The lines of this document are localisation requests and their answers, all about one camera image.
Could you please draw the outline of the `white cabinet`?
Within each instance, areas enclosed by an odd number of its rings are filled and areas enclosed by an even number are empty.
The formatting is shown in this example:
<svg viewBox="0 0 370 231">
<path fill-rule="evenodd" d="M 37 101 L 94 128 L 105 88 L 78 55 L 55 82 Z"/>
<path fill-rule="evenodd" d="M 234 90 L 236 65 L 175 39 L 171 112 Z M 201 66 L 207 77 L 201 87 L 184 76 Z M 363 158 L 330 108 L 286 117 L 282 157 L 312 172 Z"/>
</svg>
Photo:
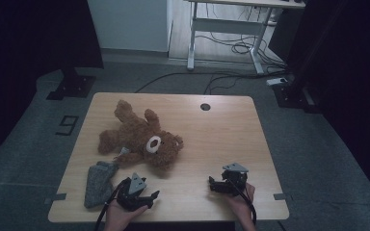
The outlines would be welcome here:
<svg viewBox="0 0 370 231">
<path fill-rule="evenodd" d="M 168 52 L 173 0 L 88 0 L 101 48 Z"/>
</svg>

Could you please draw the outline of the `white power strip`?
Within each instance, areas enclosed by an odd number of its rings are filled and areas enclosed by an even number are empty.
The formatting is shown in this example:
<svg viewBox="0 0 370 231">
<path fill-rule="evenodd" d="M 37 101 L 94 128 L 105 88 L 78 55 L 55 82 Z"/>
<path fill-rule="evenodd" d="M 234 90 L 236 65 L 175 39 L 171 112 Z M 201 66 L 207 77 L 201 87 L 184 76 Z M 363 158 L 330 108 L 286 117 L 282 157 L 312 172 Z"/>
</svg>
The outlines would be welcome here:
<svg viewBox="0 0 370 231">
<path fill-rule="evenodd" d="M 266 81 L 267 86 L 274 86 L 280 84 L 287 84 L 288 80 L 286 78 L 274 78 Z"/>
</svg>

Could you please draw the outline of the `brown teddy bear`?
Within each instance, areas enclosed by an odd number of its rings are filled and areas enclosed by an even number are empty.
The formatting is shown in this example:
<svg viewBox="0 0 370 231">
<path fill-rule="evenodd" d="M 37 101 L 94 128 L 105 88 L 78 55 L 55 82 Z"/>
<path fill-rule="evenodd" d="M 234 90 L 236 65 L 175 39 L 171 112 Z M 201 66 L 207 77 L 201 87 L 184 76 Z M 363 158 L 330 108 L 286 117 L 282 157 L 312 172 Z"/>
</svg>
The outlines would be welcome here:
<svg viewBox="0 0 370 231">
<path fill-rule="evenodd" d="M 156 113 L 146 109 L 145 117 L 138 117 L 127 101 L 120 100 L 114 114 L 120 126 L 117 130 L 100 133 L 97 147 L 99 153 L 108 154 L 118 148 L 126 149 L 127 153 L 118 154 L 115 158 L 120 166 L 138 162 L 145 162 L 161 170 L 173 166 L 184 142 L 179 135 L 161 129 Z"/>
</svg>

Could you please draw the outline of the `white desk frame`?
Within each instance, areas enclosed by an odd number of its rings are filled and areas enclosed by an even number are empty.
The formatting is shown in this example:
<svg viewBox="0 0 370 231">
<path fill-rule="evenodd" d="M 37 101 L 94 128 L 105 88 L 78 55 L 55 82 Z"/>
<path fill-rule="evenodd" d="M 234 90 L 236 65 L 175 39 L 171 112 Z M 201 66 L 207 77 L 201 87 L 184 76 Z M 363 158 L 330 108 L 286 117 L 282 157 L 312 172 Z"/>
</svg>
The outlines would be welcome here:
<svg viewBox="0 0 370 231">
<path fill-rule="evenodd" d="M 195 68 L 195 39 L 196 32 L 212 32 L 233 35 L 250 35 L 257 36 L 253 48 L 250 51 L 254 69 L 257 74 L 263 74 L 264 70 L 261 64 L 261 59 L 258 55 L 260 44 L 263 40 L 268 20 L 273 9 L 297 9 L 305 8 L 303 0 L 186 0 L 192 3 L 193 13 L 191 16 L 191 40 L 188 48 L 187 69 Z M 264 7 L 267 8 L 267 14 L 262 21 L 240 21 L 227 19 L 213 19 L 198 17 L 199 4 L 222 4 L 235 6 L 249 7 Z"/>
</svg>

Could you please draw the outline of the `small grey knit garment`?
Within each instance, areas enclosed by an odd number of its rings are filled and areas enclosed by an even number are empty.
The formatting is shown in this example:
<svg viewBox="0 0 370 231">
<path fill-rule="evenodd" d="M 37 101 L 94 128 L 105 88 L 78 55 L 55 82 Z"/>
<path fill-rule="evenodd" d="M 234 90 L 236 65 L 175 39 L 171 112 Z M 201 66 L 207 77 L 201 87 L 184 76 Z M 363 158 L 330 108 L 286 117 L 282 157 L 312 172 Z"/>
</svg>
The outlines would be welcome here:
<svg viewBox="0 0 370 231">
<path fill-rule="evenodd" d="M 110 162 L 97 162 L 89 168 L 84 206 L 94 208 L 106 202 L 113 192 L 112 177 L 119 167 Z"/>
</svg>

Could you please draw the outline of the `person's right hand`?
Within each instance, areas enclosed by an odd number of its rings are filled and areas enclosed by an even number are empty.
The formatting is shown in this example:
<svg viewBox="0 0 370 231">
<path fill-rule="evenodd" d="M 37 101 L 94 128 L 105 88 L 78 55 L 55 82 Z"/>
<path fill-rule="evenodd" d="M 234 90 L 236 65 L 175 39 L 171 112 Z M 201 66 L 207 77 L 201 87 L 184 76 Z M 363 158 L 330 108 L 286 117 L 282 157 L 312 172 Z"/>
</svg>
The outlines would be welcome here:
<svg viewBox="0 0 370 231">
<path fill-rule="evenodd" d="M 230 207 L 234 215 L 239 221 L 251 220 L 251 208 L 250 205 L 253 203 L 253 195 L 255 187 L 249 183 L 246 184 L 244 196 L 248 199 L 248 202 L 241 196 L 226 195 L 225 200 Z"/>
</svg>

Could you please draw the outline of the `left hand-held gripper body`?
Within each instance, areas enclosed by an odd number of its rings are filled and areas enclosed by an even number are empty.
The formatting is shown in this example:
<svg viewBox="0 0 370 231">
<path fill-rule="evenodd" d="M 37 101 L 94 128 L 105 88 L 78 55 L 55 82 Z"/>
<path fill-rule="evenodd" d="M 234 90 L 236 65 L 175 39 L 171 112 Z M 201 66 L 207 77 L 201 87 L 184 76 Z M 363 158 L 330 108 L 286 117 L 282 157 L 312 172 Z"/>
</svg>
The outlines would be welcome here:
<svg viewBox="0 0 370 231">
<path fill-rule="evenodd" d="M 133 212 L 143 206 L 144 197 L 141 193 L 146 188 L 146 183 L 142 183 L 141 178 L 136 172 L 131 177 L 127 177 L 119 184 L 117 203 L 125 210 Z"/>
</svg>

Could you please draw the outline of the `black stand base plate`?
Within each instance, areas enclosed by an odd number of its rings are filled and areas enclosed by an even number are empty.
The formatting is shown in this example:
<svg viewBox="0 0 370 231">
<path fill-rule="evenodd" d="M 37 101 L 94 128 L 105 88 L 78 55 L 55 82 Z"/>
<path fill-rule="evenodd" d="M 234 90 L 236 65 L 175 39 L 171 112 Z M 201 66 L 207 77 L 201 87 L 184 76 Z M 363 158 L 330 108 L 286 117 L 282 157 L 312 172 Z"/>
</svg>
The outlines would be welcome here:
<svg viewBox="0 0 370 231">
<path fill-rule="evenodd" d="M 308 114 L 320 114 L 316 100 L 310 94 L 307 87 L 301 90 L 293 90 L 292 86 L 274 85 L 272 90 L 275 94 L 277 104 L 281 108 L 302 109 Z"/>
<path fill-rule="evenodd" d="M 74 67 L 65 67 L 61 71 L 63 80 L 47 95 L 47 100 L 63 100 L 65 97 L 86 98 L 89 95 L 95 76 L 79 75 Z"/>
</svg>

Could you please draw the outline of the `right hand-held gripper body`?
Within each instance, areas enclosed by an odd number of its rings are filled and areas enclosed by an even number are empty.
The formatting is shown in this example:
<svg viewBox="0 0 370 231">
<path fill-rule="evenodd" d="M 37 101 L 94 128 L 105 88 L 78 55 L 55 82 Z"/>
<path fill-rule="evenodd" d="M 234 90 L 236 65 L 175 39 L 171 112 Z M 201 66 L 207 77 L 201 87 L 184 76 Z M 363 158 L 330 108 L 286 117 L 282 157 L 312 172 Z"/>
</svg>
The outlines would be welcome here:
<svg viewBox="0 0 370 231">
<path fill-rule="evenodd" d="M 222 177 L 225 184 L 225 193 L 239 195 L 246 188 L 249 170 L 238 163 L 223 166 Z"/>
</svg>

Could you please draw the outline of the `dark curtain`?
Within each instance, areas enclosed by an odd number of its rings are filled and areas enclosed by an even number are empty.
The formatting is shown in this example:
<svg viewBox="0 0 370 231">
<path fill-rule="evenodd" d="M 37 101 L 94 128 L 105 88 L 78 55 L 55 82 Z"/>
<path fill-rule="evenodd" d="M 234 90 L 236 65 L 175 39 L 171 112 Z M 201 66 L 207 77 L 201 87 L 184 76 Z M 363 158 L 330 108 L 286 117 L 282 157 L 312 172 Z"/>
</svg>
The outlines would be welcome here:
<svg viewBox="0 0 370 231">
<path fill-rule="evenodd" d="M 40 76 L 102 66 L 88 0 L 0 0 L 0 145 Z"/>
<path fill-rule="evenodd" d="M 270 48 L 293 90 L 307 87 L 370 180 L 370 0 L 303 0 L 283 10 Z"/>
</svg>

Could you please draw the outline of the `person's left hand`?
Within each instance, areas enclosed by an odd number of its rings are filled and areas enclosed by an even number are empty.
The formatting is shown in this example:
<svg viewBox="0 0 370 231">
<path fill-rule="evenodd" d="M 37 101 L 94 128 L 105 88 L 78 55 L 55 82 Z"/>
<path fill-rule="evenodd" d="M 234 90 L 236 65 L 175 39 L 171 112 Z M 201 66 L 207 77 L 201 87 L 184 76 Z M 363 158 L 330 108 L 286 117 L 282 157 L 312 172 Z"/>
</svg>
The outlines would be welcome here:
<svg viewBox="0 0 370 231">
<path fill-rule="evenodd" d="M 133 212 L 123 209 L 116 200 L 113 200 L 106 211 L 104 231 L 124 231 L 129 223 L 148 209 L 143 206 Z"/>
</svg>

